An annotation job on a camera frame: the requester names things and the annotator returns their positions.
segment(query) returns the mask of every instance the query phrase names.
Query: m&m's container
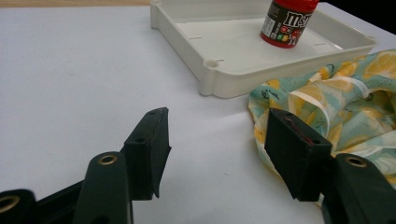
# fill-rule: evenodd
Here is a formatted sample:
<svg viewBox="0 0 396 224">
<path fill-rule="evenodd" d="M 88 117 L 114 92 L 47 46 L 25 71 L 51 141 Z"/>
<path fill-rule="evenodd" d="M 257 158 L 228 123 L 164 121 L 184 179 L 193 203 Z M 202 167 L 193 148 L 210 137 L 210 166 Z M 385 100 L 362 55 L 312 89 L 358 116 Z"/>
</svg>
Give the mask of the m&m's container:
<svg viewBox="0 0 396 224">
<path fill-rule="evenodd" d="M 318 2 L 319 0 L 273 0 L 262 27 L 262 39 L 280 48 L 293 48 Z"/>
</svg>

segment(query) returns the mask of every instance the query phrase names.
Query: white table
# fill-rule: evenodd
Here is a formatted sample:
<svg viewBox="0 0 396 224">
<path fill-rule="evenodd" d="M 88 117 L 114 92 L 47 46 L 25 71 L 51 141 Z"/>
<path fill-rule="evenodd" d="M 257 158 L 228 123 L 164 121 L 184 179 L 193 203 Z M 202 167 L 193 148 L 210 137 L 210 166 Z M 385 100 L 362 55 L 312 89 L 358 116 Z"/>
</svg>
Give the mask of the white table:
<svg viewBox="0 0 396 224">
<path fill-rule="evenodd" d="M 326 3 L 318 8 L 377 38 L 396 35 Z M 0 8 L 0 192 L 38 200 L 119 151 L 144 114 L 169 108 L 172 151 L 161 197 L 133 202 L 136 224 L 323 223 L 258 157 L 248 96 L 198 93 L 198 81 L 149 7 Z"/>
</svg>

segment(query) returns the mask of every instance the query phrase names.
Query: patterned cloth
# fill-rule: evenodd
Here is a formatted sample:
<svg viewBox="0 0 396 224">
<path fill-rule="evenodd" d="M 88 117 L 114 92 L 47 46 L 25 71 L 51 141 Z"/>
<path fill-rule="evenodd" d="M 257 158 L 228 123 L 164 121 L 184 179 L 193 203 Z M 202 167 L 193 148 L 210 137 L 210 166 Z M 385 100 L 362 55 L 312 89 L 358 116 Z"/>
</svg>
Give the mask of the patterned cloth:
<svg viewBox="0 0 396 224">
<path fill-rule="evenodd" d="M 269 80 L 249 95 L 262 160 L 269 108 L 294 113 L 332 143 L 332 156 L 373 162 L 396 189 L 396 49 L 334 63 L 300 77 Z"/>
</svg>

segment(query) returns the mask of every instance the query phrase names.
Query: wooden floor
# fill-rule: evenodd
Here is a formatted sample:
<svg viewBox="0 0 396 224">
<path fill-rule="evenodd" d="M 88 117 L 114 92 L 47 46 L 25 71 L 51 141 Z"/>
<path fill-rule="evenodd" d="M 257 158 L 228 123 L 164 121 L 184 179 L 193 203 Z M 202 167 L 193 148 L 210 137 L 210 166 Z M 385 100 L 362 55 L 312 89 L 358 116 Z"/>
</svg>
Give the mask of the wooden floor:
<svg viewBox="0 0 396 224">
<path fill-rule="evenodd" d="M 149 0 L 0 0 L 0 7 L 148 6 Z"/>
</svg>

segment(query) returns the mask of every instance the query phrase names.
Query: tray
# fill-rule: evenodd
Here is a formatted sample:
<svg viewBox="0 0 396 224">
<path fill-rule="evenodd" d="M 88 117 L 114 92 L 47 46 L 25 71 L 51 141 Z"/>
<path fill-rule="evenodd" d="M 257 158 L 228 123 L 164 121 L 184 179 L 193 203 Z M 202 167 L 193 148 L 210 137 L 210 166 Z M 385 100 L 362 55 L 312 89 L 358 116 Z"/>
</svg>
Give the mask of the tray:
<svg viewBox="0 0 396 224">
<path fill-rule="evenodd" d="M 202 95 L 233 98 L 276 77 L 301 76 L 367 54 L 375 38 L 316 9 L 299 43 L 262 40 L 269 0 L 151 0 L 150 22 L 194 73 Z"/>
</svg>

